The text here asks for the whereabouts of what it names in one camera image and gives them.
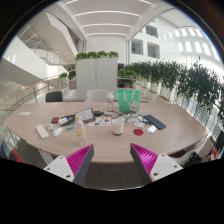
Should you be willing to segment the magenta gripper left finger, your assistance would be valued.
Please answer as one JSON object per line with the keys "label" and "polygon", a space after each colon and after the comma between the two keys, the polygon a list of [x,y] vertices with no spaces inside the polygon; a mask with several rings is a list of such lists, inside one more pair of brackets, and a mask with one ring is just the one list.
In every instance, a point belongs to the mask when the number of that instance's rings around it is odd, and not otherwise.
{"label": "magenta gripper left finger", "polygon": [[90,144],[67,157],[58,156],[44,170],[82,186],[93,155],[94,146]]}

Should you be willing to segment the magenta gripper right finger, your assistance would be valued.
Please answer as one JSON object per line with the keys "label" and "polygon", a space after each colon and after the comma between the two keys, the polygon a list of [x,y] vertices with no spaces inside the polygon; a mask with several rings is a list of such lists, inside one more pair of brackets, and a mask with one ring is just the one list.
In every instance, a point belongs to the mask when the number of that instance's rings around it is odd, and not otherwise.
{"label": "magenta gripper right finger", "polygon": [[157,155],[134,143],[130,144],[130,154],[132,155],[140,179],[144,185],[182,169],[182,167],[167,154],[162,153]]}

